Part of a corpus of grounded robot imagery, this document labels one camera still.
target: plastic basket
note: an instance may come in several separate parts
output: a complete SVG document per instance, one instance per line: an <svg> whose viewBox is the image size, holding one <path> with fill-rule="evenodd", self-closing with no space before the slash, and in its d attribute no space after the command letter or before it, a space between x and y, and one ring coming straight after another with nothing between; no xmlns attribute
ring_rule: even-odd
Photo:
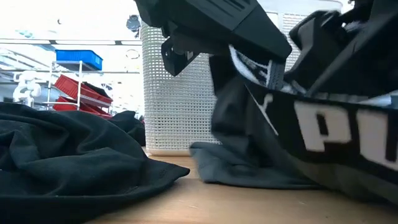
<svg viewBox="0 0 398 224"><path fill-rule="evenodd" d="M76 100L71 100L68 98L65 98L63 96L60 96L57 99L58 103L77 103ZM56 111L75 111L77 110L77 106L76 105L62 105L62 104L56 104L53 106L53 109ZM104 119L110 119L112 118L111 115L107 114L105 111L96 108L95 106L91 106L91 105L86 105L85 103L80 103L80 110L82 112L86 112L86 113L90 113L93 115L97 115L100 116Z"/></svg>
<svg viewBox="0 0 398 224"><path fill-rule="evenodd" d="M55 82L54 86L59 90L64 92L66 95L72 97L73 99L77 99L78 94L78 82L72 78L66 77L65 75L61 75L58 80ZM100 95L99 93L92 90L90 87L81 84L80 95L86 96L86 98L80 98L81 102L87 103L89 105L101 106L105 108L109 108L112 103L112 99Z"/></svg>
<svg viewBox="0 0 398 224"><path fill-rule="evenodd" d="M63 62L62 66L67 69L77 71L79 64L76 64L76 62L82 61L90 66L83 66L83 71L102 70L103 59L92 50L55 50L55 53L57 54L57 61Z"/></svg>

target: red basket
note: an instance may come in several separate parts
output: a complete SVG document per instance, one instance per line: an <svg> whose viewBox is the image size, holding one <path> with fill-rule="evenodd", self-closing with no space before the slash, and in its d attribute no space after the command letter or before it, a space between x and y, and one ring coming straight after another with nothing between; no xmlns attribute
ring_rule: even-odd
<svg viewBox="0 0 398 224"><path fill-rule="evenodd" d="M54 85L59 90L64 92L66 95L72 97L73 99L77 99L79 83L76 80L66 77L65 75L61 75L58 78L58 80L55 82ZM94 99L94 101L93 101L93 100L86 99L83 97L80 98L81 102L89 104L89 105L95 105L95 106L109 108L109 105L112 103L112 99L98 94L97 92L92 90L90 87L84 85L83 83L81 84L80 95Z"/></svg>
<svg viewBox="0 0 398 224"><path fill-rule="evenodd" d="M77 103L76 100L71 100L71 99L65 98L63 96L60 96L57 99L57 102L59 102L59 103ZM76 105L56 104L53 106L53 109L56 111L75 111L75 110L77 110L77 106ZM83 111L86 113L91 113L91 114L100 116L104 119L112 118L112 116L107 114L105 111L103 111L95 106L87 105L85 103L80 103L80 111Z"/></svg>

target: blue container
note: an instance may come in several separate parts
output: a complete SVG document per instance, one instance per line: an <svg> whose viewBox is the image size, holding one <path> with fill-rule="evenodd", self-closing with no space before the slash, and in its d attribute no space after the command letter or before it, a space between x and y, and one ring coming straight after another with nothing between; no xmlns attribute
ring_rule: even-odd
<svg viewBox="0 0 398 224"><path fill-rule="evenodd" d="M102 70L103 59L92 50L55 50L55 53L57 54L57 61L62 62L58 64L69 70L78 71L79 61L88 65L83 65L83 71Z"/></svg>

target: white laundry basket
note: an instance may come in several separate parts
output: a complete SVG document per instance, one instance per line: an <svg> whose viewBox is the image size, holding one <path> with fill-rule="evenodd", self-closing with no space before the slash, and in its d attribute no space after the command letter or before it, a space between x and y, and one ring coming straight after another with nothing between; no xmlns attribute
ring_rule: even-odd
<svg viewBox="0 0 398 224"><path fill-rule="evenodd" d="M286 35L296 23L317 9L341 9L341 3L319 0L259 0ZM216 98L208 65L208 56L199 55L177 77L164 69L160 46L165 41L160 29L142 25L142 59L146 149L158 156L188 155L195 141L217 142L210 133L210 119ZM299 56L289 56L289 69Z"/></svg>

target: wooden surface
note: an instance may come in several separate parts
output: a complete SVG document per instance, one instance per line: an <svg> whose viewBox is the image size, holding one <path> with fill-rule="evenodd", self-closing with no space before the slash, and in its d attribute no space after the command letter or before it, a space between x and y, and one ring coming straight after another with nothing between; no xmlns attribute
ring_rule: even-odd
<svg viewBox="0 0 398 224"><path fill-rule="evenodd" d="M191 168L174 187L89 224L398 223L398 211L324 191L264 190L204 184L188 157L153 157Z"/></svg>

